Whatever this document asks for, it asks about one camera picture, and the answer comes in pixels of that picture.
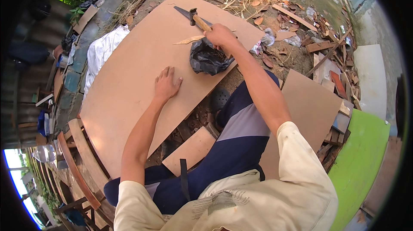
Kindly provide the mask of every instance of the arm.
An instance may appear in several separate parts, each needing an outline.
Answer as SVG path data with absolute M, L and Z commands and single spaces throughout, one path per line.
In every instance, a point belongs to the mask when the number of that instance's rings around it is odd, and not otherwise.
M 145 185 L 145 162 L 156 123 L 163 106 L 178 93 L 183 80 L 181 77 L 173 84 L 174 71 L 174 68 L 166 67 L 155 79 L 155 97 L 133 127 L 123 149 L 121 182 L 128 180 Z
M 271 132 L 276 134 L 283 123 L 291 121 L 284 96 L 277 84 L 235 38 L 228 27 L 214 24 L 212 31 L 204 32 L 204 35 L 214 44 L 214 47 L 224 48 L 234 56 L 244 76 L 252 101 Z

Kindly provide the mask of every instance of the knee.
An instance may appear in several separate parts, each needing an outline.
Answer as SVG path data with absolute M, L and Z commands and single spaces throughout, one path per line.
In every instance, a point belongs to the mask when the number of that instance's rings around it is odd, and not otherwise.
M 118 204 L 120 183 L 121 178 L 119 177 L 107 182 L 103 187 L 103 193 L 105 194 L 107 202 L 109 202 L 109 204 L 115 207 Z
M 274 73 L 272 73 L 271 71 L 267 71 L 267 70 L 265 71 L 274 80 L 277 86 L 280 87 L 280 82 L 278 81 L 278 78 L 274 75 Z

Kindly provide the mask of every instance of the lime green panel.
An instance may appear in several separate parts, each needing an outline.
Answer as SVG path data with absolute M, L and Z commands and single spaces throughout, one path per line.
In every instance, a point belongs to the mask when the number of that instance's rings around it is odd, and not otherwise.
M 330 231 L 341 231 L 366 198 L 385 154 L 390 124 L 354 109 L 351 134 L 328 176 L 338 196 L 338 211 Z

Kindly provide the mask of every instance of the black strap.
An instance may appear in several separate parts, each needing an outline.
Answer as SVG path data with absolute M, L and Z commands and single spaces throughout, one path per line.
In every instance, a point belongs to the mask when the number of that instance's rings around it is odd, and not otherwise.
M 188 187 L 188 171 L 186 168 L 186 159 L 179 159 L 181 166 L 181 189 L 183 195 L 185 195 L 188 201 L 191 201 L 189 197 L 189 187 Z

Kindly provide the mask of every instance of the person's left hand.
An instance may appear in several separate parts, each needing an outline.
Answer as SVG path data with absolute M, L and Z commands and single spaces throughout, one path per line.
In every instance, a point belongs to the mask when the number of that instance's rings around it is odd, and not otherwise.
M 166 67 L 162 70 L 159 77 L 155 79 L 155 98 L 160 99 L 166 103 L 170 98 L 174 97 L 180 88 L 183 78 L 180 77 L 175 84 L 173 84 L 173 73 L 175 68 Z

